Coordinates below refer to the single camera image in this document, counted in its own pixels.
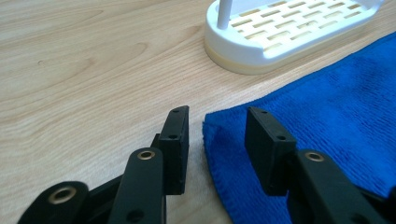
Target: black mechanical arm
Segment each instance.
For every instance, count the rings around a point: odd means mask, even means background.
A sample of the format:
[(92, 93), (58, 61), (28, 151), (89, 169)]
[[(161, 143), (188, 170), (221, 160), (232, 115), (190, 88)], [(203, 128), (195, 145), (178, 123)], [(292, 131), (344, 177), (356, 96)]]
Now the black mechanical arm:
[(189, 107), (169, 112), (150, 147), (131, 154), (123, 175), (88, 190), (67, 181), (44, 190), (19, 224), (166, 223), (166, 195), (184, 193), (189, 155)]
[(325, 153), (297, 150), (269, 112), (248, 109), (245, 146), (263, 191), (287, 195), (293, 223), (396, 223), (396, 187), (388, 198), (355, 187)]

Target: light wood surface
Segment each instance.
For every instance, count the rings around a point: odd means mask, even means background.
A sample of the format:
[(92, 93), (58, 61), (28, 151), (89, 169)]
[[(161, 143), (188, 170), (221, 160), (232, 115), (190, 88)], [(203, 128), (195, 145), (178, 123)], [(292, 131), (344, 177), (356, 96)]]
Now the light wood surface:
[(186, 193), (168, 197), (168, 223), (230, 223), (203, 146), (205, 114), (257, 99), (396, 31), (386, 0), (360, 35), (261, 76), (205, 54), (212, 1), (0, 1), (0, 222), (16, 223), (44, 189), (90, 189), (123, 173), (169, 110), (189, 105)]

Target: white plastic holder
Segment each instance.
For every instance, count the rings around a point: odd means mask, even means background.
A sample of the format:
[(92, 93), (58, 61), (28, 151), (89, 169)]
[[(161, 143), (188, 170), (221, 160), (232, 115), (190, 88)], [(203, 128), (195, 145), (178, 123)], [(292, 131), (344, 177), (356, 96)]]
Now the white plastic holder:
[(235, 73), (270, 72), (354, 35), (383, 0), (217, 0), (207, 10), (205, 50)]

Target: white rod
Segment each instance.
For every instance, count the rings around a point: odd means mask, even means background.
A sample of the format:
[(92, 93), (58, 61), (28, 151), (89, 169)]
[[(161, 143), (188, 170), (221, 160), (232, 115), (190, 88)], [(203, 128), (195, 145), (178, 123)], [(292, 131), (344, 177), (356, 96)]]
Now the white rod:
[(218, 16), (218, 28), (220, 30), (225, 30), (228, 27), (232, 5), (233, 0), (220, 0)]

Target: blue towel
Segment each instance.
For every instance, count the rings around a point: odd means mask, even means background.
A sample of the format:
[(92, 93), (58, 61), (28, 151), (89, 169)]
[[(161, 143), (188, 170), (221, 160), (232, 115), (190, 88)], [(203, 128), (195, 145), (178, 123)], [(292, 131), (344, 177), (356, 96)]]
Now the blue towel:
[(297, 148), (330, 155), (358, 186), (396, 186), (396, 33), (248, 104), (207, 114), (205, 154), (234, 223), (290, 223), (286, 197), (268, 197), (244, 147), (247, 108), (270, 111)]

